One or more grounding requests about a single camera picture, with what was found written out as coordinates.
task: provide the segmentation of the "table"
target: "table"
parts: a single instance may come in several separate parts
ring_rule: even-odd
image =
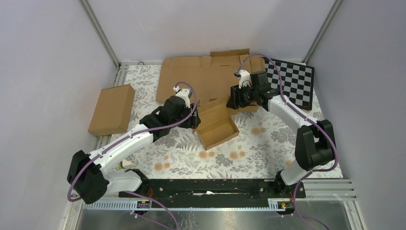
[[[135,89],[128,129],[151,113],[155,101],[160,65],[129,66],[125,84]],[[323,119],[317,96],[309,116]],[[173,128],[170,133],[126,158],[149,178],[273,178],[294,160],[295,133],[280,118],[258,108],[256,113],[232,116],[240,133],[221,145],[204,150],[191,129]],[[120,137],[112,135],[111,141]],[[323,166],[330,167],[332,162]],[[341,178],[339,166],[331,172],[316,172],[310,178]]]

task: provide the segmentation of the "large flattened cardboard box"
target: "large flattened cardboard box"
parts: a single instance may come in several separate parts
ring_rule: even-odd
[[[196,90],[199,105],[230,95],[230,87],[238,84],[234,73],[248,56],[249,49],[211,52],[210,56],[168,57],[161,67],[157,101],[164,103],[173,95],[172,86],[179,81],[189,83]],[[250,73],[265,71],[265,61],[250,57],[242,66]],[[240,112],[255,112],[257,106],[247,106]]]
[[[131,85],[103,89],[97,100],[89,133],[105,136],[127,132],[135,90]]]
[[[222,144],[239,134],[239,130],[231,119],[231,115],[237,114],[237,110],[226,107],[228,96],[216,99],[205,105],[198,107],[198,114],[201,123],[197,132],[205,150],[209,150]]]

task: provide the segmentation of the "purple cable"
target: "purple cable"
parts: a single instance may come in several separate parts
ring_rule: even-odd
[[[330,145],[331,145],[331,148],[333,149],[334,164],[333,164],[333,166],[331,166],[331,168],[329,168],[329,169],[315,169],[315,170],[312,170],[311,172],[309,172],[308,174],[306,174],[304,177],[302,177],[302,178],[298,181],[298,183],[296,184],[296,187],[295,187],[295,189],[294,189],[294,192],[293,192],[293,204],[295,205],[295,204],[296,204],[296,192],[297,192],[297,189],[299,188],[299,184],[302,182],[302,180],[304,180],[304,179],[306,179],[308,176],[310,176],[310,175],[312,174],[312,172],[329,172],[329,171],[334,170],[334,169],[337,167],[337,165],[338,165],[338,153],[337,153],[337,148],[336,148],[336,145],[334,144],[333,140],[328,136],[328,134],[327,134],[316,122],[314,122],[314,121],[312,121],[312,120],[310,120],[310,119],[307,119],[307,116],[305,116],[305,115],[302,114],[299,110],[297,110],[297,109],[296,109],[292,104],[290,104],[290,102],[288,102],[288,101],[286,100],[286,98],[283,96],[283,80],[282,80],[282,75],[281,75],[281,72],[280,72],[279,68],[276,66],[275,61],[273,61],[270,57],[268,57],[268,56],[265,55],[265,54],[259,54],[259,53],[250,54],[250,55],[248,55],[248,56],[241,62],[240,66],[238,67],[237,72],[239,72],[239,71],[241,70],[241,68],[242,68],[242,66],[243,66],[243,64],[244,64],[244,62],[245,62],[246,60],[248,60],[248,58],[250,58],[250,57],[252,57],[252,56],[255,56],[255,55],[264,57],[264,58],[268,59],[268,60],[273,64],[273,66],[274,66],[274,68],[275,68],[275,70],[276,70],[276,72],[278,73],[278,76],[279,76],[279,83],[280,83],[280,84],[279,84],[279,91],[281,92],[281,98],[282,98],[283,102],[284,102],[286,105],[288,105],[288,107],[291,108],[291,109],[292,109],[295,113],[297,113],[300,117],[302,117],[303,119],[305,119],[306,121],[308,121],[310,124],[314,125],[314,126],[323,134],[323,136],[327,139],[327,141],[328,141],[328,142],[330,143]],[[302,221],[303,221],[309,228],[314,229],[313,227],[311,227],[311,226],[304,220],[303,215],[299,213],[299,210],[298,210],[297,208],[296,208],[296,212],[297,212],[297,215],[302,219]]]
[[[133,138],[135,135],[138,135],[138,134],[140,134],[140,133],[145,133],[145,132],[150,132],[150,131],[156,131],[156,130],[161,130],[161,129],[176,127],[176,126],[182,124],[183,122],[185,122],[187,119],[189,119],[189,117],[191,117],[191,116],[193,115],[194,111],[196,110],[197,102],[198,102],[198,100],[197,100],[197,95],[196,95],[196,91],[194,90],[194,88],[193,88],[189,83],[184,82],[184,81],[179,81],[178,83],[175,84],[175,87],[177,87],[177,86],[180,85],[180,84],[185,84],[185,85],[187,85],[187,86],[190,88],[190,90],[192,91],[193,95],[194,95],[194,100],[195,100],[195,102],[194,102],[194,105],[193,105],[193,108],[192,108],[191,112],[190,112],[184,119],[182,119],[182,120],[180,120],[180,121],[178,121],[178,122],[176,122],[176,123],[174,123],[174,124],[171,124],[171,125],[168,125],[168,126],[161,126],[161,127],[155,127],[155,128],[148,128],[148,129],[140,130],[140,131],[137,131],[137,132],[131,134],[131,138]],[[129,139],[129,138],[130,138],[130,136],[126,136],[126,137],[124,137],[124,138],[118,140],[117,142],[113,143],[112,145],[110,145],[109,147],[107,147],[106,149],[104,149],[104,150],[102,151],[101,155],[106,154],[109,150],[111,150],[112,148],[114,148],[115,146],[117,146],[118,144],[122,143],[123,141],[125,141],[125,140],[127,140],[127,139]],[[73,191],[73,187],[75,186],[76,182],[78,181],[78,179],[80,178],[80,176],[83,174],[83,172],[84,172],[95,160],[97,160],[98,158],[100,158],[101,155],[98,154],[98,155],[96,155],[94,158],[92,158],[87,164],[85,164],[85,166],[83,166],[83,168],[82,168],[82,169],[79,171],[79,173],[76,175],[75,179],[73,179],[73,181],[72,181],[72,183],[70,184],[70,187],[69,187],[69,189],[68,189],[68,201],[70,201],[70,202],[75,202],[75,201],[78,201],[78,200],[82,199],[81,197],[78,197],[78,198],[75,198],[75,199],[72,199],[72,198],[70,197],[70,196],[71,196],[71,193],[72,193],[72,191]],[[142,196],[142,195],[138,195],[138,194],[133,194],[133,195],[135,195],[135,196],[140,196],[140,197],[143,197],[143,198],[145,197],[145,198],[149,199],[149,198],[146,197],[146,196]],[[179,227],[179,226],[178,226],[178,222],[177,222],[177,220],[175,219],[175,217],[173,216],[173,214],[172,214],[165,206],[163,206],[163,204],[161,204],[160,202],[158,202],[158,201],[156,201],[156,200],[153,200],[153,201],[154,201],[155,203],[159,204],[161,207],[163,207],[163,208],[170,214],[170,216],[173,218],[173,220],[175,221],[176,226],[177,226],[177,228],[178,228],[178,227]],[[162,224],[160,224],[160,223],[158,223],[158,222],[156,222],[156,221],[154,221],[154,220],[152,220],[152,219],[149,219],[149,220],[151,220],[152,222],[157,223],[157,224],[163,226]]]
[[[155,202],[155,203],[157,203],[159,206],[163,207],[163,208],[169,213],[170,217],[172,217],[173,221],[175,222],[176,228],[175,228],[175,229],[170,228],[170,227],[168,227],[168,226],[166,226],[166,225],[164,225],[164,224],[159,223],[159,222],[156,221],[156,220],[153,220],[153,219],[148,218],[148,217],[144,217],[144,216],[142,216],[142,215],[137,215],[137,217],[141,217],[141,218],[143,218],[143,219],[149,220],[149,221],[151,221],[151,222],[153,222],[153,223],[156,223],[156,224],[158,224],[158,225],[160,225],[160,226],[162,226],[162,227],[164,227],[164,228],[166,228],[166,229],[169,229],[169,230],[177,230],[177,229],[179,229],[179,223],[178,223],[178,221],[176,220],[175,216],[174,216],[174,215],[169,211],[169,209],[168,209],[167,207],[165,207],[162,203],[160,203],[159,201],[157,201],[157,200],[155,200],[155,199],[152,199],[152,198],[149,198],[149,197],[146,197],[146,196],[143,196],[143,195],[134,193],[134,192],[130,192],[130,191],[124,191],[124,192],[126,192],[126,193],[128,193],[128,194],[131,194],[131,195],[133,195],[133,196],[137,196],[137,197],[140,197],[140,198],[143,198],[143,199],[147,199],[147,200],[149,200],[149,201],[151,201],[151,202]]]
[[[299,216],[298,214],[293,214],[293,215],[284,215],[283,217],[282,217],[282,216],[270,216],[270,217],[268,217],[268,218],[284,218],[284,217],[298,217],[298,216]],[[330,230],[330,229],[327,227],[327,225],[326,225],[325,223],[321,222],[319,219],[316,219],[316,218],[314,218],[314,217],[307,216],[307,215],[302,215],[302,216],[303,216],[303,218],[314,220],[314,221],[316,221],[317,223],[323,225],[323,227],[325,227],[327,230]]]

